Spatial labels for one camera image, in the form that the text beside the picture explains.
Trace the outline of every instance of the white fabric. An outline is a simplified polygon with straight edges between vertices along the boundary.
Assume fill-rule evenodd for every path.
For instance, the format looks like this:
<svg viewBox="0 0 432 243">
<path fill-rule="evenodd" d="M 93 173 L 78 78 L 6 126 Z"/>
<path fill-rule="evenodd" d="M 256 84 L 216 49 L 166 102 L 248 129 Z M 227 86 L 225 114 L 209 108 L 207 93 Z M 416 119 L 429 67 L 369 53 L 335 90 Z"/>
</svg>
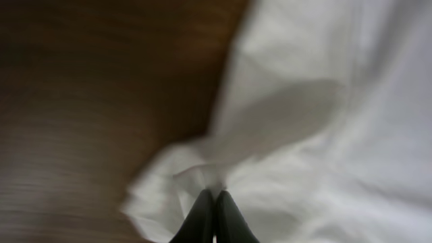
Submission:
<svg viewBox="0 0 432 243">
<path fill-rule="evenodd" d="M 432 3 L 268 0 L 208 138 L 165 149 L 123 208 L 169 242 L 226 188 L 262 243 L 432 242 Z"/>
</svg>

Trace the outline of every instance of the white dress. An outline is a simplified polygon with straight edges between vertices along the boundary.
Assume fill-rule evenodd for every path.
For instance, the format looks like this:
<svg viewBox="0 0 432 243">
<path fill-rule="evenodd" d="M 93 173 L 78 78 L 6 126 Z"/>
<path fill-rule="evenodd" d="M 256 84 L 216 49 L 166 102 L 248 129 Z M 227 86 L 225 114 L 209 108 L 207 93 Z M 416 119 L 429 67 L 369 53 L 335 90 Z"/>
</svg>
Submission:
<svg viewBox="0 0 432 243">
<path fill-rule="evenodd" d="M 262 243 L 432 242 L 432 1 L 257 1 L 225 79 L 211 134 L 130 186 L 144 238 L 226 188 Z"/>
</svg>

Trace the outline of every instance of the brown floor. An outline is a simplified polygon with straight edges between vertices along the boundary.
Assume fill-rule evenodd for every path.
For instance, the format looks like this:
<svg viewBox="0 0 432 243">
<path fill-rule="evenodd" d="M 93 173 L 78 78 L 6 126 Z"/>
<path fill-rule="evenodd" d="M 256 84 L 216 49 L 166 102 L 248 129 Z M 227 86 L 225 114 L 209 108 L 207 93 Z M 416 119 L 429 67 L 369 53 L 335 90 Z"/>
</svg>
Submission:
<svg viewBox="0 0 432 243">
<path fill-rule="evenodd" d="M 1 1 L 0 242 L 144 242 L 126 186 L 204 131 L 245 4 Z"/>
</svg>

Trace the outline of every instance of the white cloth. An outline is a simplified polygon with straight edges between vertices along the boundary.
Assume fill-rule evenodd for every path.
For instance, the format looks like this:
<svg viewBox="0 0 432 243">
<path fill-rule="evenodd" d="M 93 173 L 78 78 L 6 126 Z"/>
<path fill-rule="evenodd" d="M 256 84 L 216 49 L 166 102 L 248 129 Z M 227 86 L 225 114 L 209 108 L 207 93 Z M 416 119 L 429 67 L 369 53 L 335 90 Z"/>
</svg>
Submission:
<svg viewBox="0 0 432 243">
<path fill-rule="evenodd" d="M 211 135 L 162 151 L 124 212 L 169 242 L 225 187 L 262 243 L 432 242 L 431 23 L 431 1 L 258 1 Z"/>
</svg>

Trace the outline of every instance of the wooden floor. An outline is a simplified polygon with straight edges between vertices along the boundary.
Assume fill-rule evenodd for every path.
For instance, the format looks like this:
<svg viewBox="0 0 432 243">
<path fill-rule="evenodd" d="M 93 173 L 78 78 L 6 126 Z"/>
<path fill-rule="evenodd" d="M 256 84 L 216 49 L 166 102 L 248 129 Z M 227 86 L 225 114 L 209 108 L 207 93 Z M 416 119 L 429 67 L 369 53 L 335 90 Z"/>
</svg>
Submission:
<svg viewBox="0 0 432 243">
<path fill-rule="evenodd" d="M 126 186 L 205 130 L 245 5 L 1 1 L 0 242 L 145 242 Z"/>
</svg>

